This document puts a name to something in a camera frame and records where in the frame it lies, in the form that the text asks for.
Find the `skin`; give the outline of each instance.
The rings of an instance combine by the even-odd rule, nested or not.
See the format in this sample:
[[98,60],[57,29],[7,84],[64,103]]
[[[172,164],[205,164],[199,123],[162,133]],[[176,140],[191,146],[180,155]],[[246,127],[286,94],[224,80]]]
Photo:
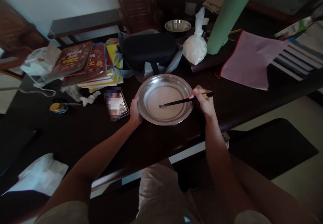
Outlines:
[[[295,198],[229,155],[218,124],[213,98],[205,99],[202,96],[209,92],[211,91],[198,85],[188,98],[195,96],[198,99],[205,116],[206,157],[215,192],[219,196],[229,222],[233,223],[242,211],[254,210],[266,215],[273,224],[319,223]],[[78,200],[89,204],[92,182],[101,175],[132,132],[143,121],[137,102],[136,95],[131,102],[129,121],[75,164],[38,217],[68,201]],[[173,169],[168,159],[160,163]]]
[[259,212],[259,209],[247,195],[234,174],[230,155],[216,117],[213,97],[205,99],[202,95],[210,92],[198,85],[188,98],[195,96],[204,113],[206,120],[205,151],[211,177],[215,191],[226,210],[227,218],[233,223],[240,212],[245,210]]
[[101,175],[143,120],[138,111],[137,102],[138,96],[136,95],[131,101],[129,121],[111,137],[86,153],[74,165],[46,203],[38,218],[50,209],[68,201],[79,200],[89,204],[92,182]]

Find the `dark wooden table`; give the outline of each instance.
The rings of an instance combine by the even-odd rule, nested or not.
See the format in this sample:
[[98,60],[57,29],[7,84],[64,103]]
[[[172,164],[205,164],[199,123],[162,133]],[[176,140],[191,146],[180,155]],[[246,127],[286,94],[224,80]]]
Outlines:
[[[273,28],[251,25],[252,13],[244,11],[236,26],[258,35],[273,34]],[[227,57],[232,46],[223,47]],[[223,60],[223,56],[214,60]],[[227,131],[266,112],[289,103],[323,87],[323,70],[317,70],[301,82],[295,81],[276,67],[267,69],[269,90],[249,88],[224,78],[218,79],[214,72],[220,65],[196,73],[184,59],[173,74],[186,80],[192,88],[197,84],[212,90],[215,94],[214,106],[222,131]],[[59,89],[60,81],[54,81],[48,88]],[[130,103],[140,84],[135,77],[126,79],[121,85],[125,100]],[[25,77],[21,87],[35,90],[29,77]],[[84,96],[89,93],[82,90]],[[54,98],[63,97],[73,102],[68,95],[58,92]],[[40,94],[26,95],[17,92],[4,121],[17,126],[39,130],[38,138],[29,145],[19,159],[0,177],[0,193],[4,193],[18,180],[18,175],[34,160],[46,153],[54,153],[55,159],[71,167],[91,148],[111,136],[124,125],[129,117],[117,122],[110,121],[104,94],[98,96],[93,104],[86,107],[71,106],[64,114],[49,111],[53,98]],[[116,181],[141,170],[166,157],[172,156],[205,139],[205,120],[199,105],[195,105],[191,114],[174,126],[157,126],[144,120],[120,149],[102,176],[108,176],[109,182]],[[0,197],[2,222],[14,222],[26,215],[36,215],[48,196],[34,192],[10,192]]]
[[75,34],[85,33],[117,25],[124,32],[123,25],[117,9],[86,14],[72,18],[53,20],[47,37],[55,39],[60,45],[66,43],[61,37],[67,36],[73,43],[78,43]]

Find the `stainless steel bowl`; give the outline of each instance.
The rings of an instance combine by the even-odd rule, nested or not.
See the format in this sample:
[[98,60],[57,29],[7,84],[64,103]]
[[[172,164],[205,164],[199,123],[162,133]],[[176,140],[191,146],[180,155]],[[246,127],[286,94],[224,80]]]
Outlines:
[[165,24],[165,28],[171,32],[185,32],[192,27],[186,20],[170,20]]
[[156,92],[156,89],[160,87],[171,87],[172,89],[170,90],[175,89],[181,95],[182,99],[187,98],[187,96],[192,92],[191,86],[184,79],[172,74],[160,74],[147,79],[138,90],[138,109],[143,118],[155,125],[163,126],[175,125],[186,119],[193,109],[192,102],[177,105],[181,107],[179,110],[180,112],[169,119],[162,119],[153,115],[147,105],[147,102],[150,96],[153,97],[150,94],[154,91]]

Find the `chair backrest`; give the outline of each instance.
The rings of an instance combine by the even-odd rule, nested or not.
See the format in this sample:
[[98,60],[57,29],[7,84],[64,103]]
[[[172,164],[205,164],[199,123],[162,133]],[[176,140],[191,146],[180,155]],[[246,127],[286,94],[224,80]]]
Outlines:
[[118,0],[127,25],[153,23],[151,0]]
[[0,0],[0,47],[13,51],[22,46],[45,47],[48,40],[5,0]]

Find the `pink bag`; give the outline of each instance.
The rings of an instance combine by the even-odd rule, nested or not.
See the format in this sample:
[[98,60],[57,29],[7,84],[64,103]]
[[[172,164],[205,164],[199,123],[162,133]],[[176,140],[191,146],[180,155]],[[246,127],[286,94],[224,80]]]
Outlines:
[[222,66],[219,76],[251,88],[268,90],[267,66],[287,45],[288,41],[241,31],[235,50]]

